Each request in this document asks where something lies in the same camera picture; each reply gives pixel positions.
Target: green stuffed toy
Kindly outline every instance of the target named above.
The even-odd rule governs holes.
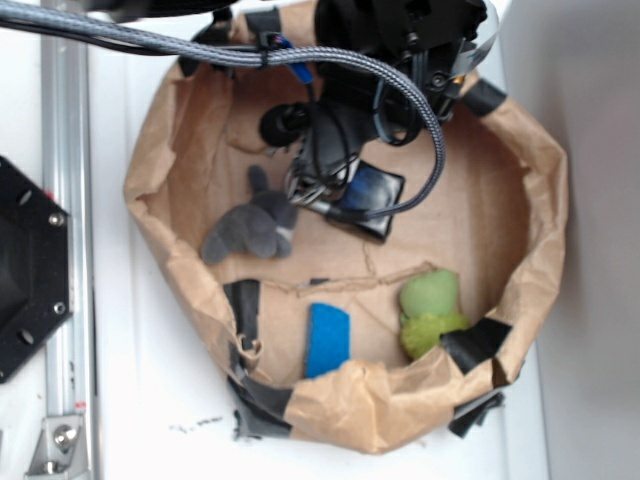
[[[456,309],[460,288],[449,270],[433,270],[411,279],[400,292],[400,342],[414,360],[440,343],[440,335],[470,327]]]

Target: metal bracket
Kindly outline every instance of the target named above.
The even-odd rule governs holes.
[[[25,480],[89,478],[86,436],[82,415],[45,418]]]
[[[0,157],[0,384],[69,317],[68,223]]]

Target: black bracket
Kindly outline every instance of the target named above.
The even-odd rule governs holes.
[[[0,383],[70,315],[69,216],[0,157]]]

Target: black cable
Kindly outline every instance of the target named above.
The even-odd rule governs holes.
[[[62,29],[59,30],[54,28],[42,27],[39,25],[32,25],[29,23],[14,22],[14,21],[0,19],[0,27],[19,30],[21,32],[37,33],[39,35],[47,35],[50,37],[66,38],[68,40],[88,43],[91,45],[95,45],[96,47],[106,48],[109,50],[113,50],[120,53],[126,53],[126,54],[143,55],[143,56],[151,56],[151,57],[161,57],[161,56],[171,55],[169,53],[164,53],[160,50],[155,50],[152,48],[114,42],[114,41],[105,40],[99,37],[94,37],[91,35],[69,32]],[[224,48],[227,50],[235,50],[239,52],[256,52],[257,51],[257,47],[254,47],[252,45],[221,45],[218,47]]]
[[[422,89],[424,85],[427,55],[427,52],[420,52],[411,57],[411,80],[420,89]],[[413,142],[418,137],[423,128],[422,121],[416,109],[410,106],[408,112],[410,120],[406,126],[405,135],[402,138],[397,138],[393,132],[389,131],[387,127],[388,121],[384,114],[384,104],[387,100],[388,92],[389,86],[384,80],[380,79],[373,99],[373,122],[376,126],[378,136],[383,142],[394,147],[402,147]]]

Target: blue foam block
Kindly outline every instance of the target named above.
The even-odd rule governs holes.
[[[336,370],[350,357],[351,321],[339,308],[311,305],[307,378]]]

